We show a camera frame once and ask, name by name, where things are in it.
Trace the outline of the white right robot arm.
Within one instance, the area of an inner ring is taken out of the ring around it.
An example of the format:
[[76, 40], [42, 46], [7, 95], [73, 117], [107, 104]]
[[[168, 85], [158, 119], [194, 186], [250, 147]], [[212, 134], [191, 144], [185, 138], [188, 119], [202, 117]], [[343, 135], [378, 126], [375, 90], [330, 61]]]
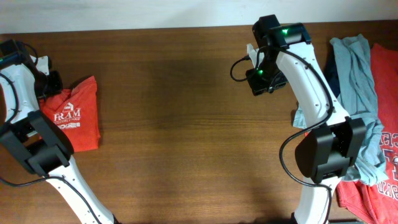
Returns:
[[264, 16], [253, 25], [259, 50], [248, 75], [254, 94], [290, 84], [305, 118], [305, 129], [288, 137], [284, 148], [301, 134], [295, 161], [302, 178], [287, 175], [302, 186], [291, 223], [328, 223], [337, 185], [354, 166], [366, 134], [361, 118], [351, 118], [333, 94], [318, 65], [312, 40], [302, 23], [281, 25], [276, 16]]

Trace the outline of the red printed t-shirt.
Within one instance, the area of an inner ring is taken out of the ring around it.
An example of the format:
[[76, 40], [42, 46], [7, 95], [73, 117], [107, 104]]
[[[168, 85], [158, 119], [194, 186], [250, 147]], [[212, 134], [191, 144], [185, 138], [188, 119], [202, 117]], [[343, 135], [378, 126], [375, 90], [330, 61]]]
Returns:
[[338, 205], [367, 223], [397, 223], [397, 52], [379, 44], [369, 46], [378, 116], [384, 126], [379, 145], [388, 179], [373, 186], [340, 182]]

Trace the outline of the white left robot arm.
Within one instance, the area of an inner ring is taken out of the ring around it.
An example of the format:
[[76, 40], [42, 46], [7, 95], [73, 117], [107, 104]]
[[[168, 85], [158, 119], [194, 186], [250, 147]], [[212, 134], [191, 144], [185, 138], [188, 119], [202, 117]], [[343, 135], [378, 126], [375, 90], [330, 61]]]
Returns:
[[1, 51], [1, 88], [6, 119], [1, 144], [37, 182], [48, 182], [63, 197], [81, 223], [117, 223], [78, 170], [73, 147], [39, 108], [39, 101], [62, 90], [59, 74], [47, 56], [22, 50]]

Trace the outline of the light blue grey t-shirt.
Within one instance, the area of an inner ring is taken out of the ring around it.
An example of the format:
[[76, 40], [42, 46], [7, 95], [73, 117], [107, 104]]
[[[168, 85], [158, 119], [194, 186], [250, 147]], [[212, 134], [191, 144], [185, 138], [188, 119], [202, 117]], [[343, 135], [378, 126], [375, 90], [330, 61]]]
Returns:
[[361, 118], [366, 134], [354, 167], [342, 178], [373, 186], [388, 179], [386, 159], [379, 142], [384, 126], [378, 116], [378, 98], [371, 71], [371, 49], [361, 34], [343, 39], [332, 38], [340, 94], [338, 101], [351, 118]]

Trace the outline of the dark navy garment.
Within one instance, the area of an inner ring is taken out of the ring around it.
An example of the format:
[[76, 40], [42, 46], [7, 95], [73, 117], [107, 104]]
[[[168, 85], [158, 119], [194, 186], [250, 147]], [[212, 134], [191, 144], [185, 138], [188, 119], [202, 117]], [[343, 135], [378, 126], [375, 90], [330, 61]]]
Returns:
[[328, 52], [323, 74], [324, 74], [334, 96], [338, 97], [340, 95], [341, 91], [340, 91], [340, 83], [339, 83], [338, 71], [337, 71], [337, 66], [336, 66], [336, 61], [335, 61], [335, 54], [334, 54], [334, 50], [332, 48]]

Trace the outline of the orange printed t-shirt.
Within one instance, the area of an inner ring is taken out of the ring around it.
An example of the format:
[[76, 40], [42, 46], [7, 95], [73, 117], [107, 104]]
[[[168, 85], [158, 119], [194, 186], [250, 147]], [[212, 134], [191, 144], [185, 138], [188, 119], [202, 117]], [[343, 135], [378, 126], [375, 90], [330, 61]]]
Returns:
[[97, 82], [90, 76], [46, 100], [40, 109], [70, 140], [75, 152], [99, 148]]

